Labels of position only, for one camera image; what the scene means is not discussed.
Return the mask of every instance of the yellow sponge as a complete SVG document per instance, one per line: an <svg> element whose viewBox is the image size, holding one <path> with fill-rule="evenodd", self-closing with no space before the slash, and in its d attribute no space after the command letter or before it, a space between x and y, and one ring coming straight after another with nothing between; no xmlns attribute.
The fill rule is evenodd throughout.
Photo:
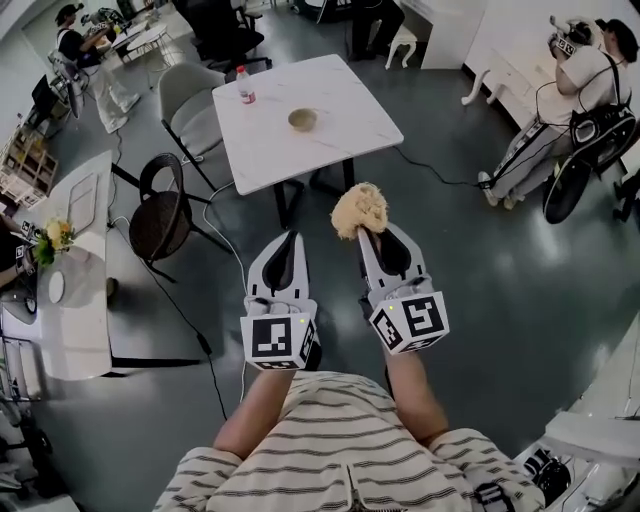
<svg viewBox="0 0 640 512"><path fill-rule="evenodd" d="M374 233L387 228L387 201L371 183L359 183L344 194L331 213L331 224L340 238L355 240L358 226Z"/></svg>

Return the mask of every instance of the black chair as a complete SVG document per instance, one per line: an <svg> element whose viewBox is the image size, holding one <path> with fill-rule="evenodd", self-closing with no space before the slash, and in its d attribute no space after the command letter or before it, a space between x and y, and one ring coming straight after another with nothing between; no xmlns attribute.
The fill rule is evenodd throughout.
<svg viewBox="0 0 640 512"><path fill-rule="evenodd" d="M153 179L164 168L173 173L177 192L153 190ZM156 274L175 283L175 279L153 267L154 262L176 252L191 231L202 235L223 251L231 250L193 223L189 199L184 192L182 166L171 153L156 156L140 174L140 206L131 218L129 241L133 252Z"/></svg>
<svg viewBox="0 0 640 512"><path fill-rule="evenodd" d="M271 69L269 57L248 58L247 52L256 48L264 36L255 30L255 19L249 19L243 7L234 10L230 0L183 0L179 12L187 20L195 38L192 43L201 60L213 60L207 67L223 73L241 64L264 62ZM240 26L240 13L243 24Z"/></svg>

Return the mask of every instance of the bowl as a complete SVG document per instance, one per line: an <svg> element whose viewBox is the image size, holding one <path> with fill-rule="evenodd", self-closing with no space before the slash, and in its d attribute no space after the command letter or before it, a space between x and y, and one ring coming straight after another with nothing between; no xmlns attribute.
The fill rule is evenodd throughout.
<svg viewBox="0 0 640 512"><path fill-rule="evenodd" d="M311 131L317 119L318 114L310 108L297 108L289 114L289 124L299 132Z"/></svg>

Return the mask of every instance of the concrete floor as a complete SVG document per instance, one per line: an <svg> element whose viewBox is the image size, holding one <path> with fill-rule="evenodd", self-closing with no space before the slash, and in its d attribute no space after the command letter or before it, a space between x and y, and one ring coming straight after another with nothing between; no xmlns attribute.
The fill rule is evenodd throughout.
<svg viewBox="0 0 640 512"><path fill-rule="evenodd" d="M259 54L269 55L274 66L344 55L342 23L316 26L281 6L266 12L258 28L265 35ZM186 52L182 57L197 60L188 37L177 44ZM484 102L461 106L472 85L461 72L402 70L398 62L385 71L381 58L352 67L404 133L402 150L449 179L473 181L478 171L491 171L514 135ZM144 73L140 61L119 72L144 94L121 130L121 166L133 174L158 153L179 154L160 126L156 94L148 91ZM115 149L116 142L89 101L81 120L54 139L53 151L64 174ZM203 168L216 184L230 181L223 147L207 156ZM189 191L208 193L192 168L185 172ZM356 176L382 189L392 221L420 244L436 288L444 292L451 334L421 355L452 426L477 428L517 454L542 434L557 409L576 400L637 312L636 226L613 223L610 185L597 180L568 221L550 226L538 195L510 213L491 209L476 189L443 186L393 149L358 158ZM136 194L120 181L113 216L130 217ZM293 223L305 237L312 296L321 308L321 367L383 383L381 346L357 303L364 283L355 247L335 236L333 205L307 191ZM197 206L195 216L201 221ZM209 218L247 266L281 232L271 190L240 197L230 188L216 197ZM126 225L119 227L126 234ZM122 284L109 318L114 354L201 357L193 332L116 230L107 249L108 272ZM179 280L166 283L167 289L213 347L230 413L242 368L244 294L237 263L194 235L160 268ZM207 365L48 385L50 398L35 405L35 414L73 497L89 511L150 510L179 458L209 445L223 422Z"/></svg>

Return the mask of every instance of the striped shirt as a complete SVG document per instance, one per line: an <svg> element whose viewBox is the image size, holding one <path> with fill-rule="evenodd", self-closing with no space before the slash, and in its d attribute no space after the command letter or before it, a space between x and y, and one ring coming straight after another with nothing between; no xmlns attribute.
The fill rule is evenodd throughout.
<svg viewBox="0 0 640 512"><path fill-rule="evenodd" d="M474 489L487 482L498 484L517 512L544 508L542 492L479 432L448 432L427 449L373 381L298 372L280 421L246 460L191 450L154 510L478 512Z"/></svg>

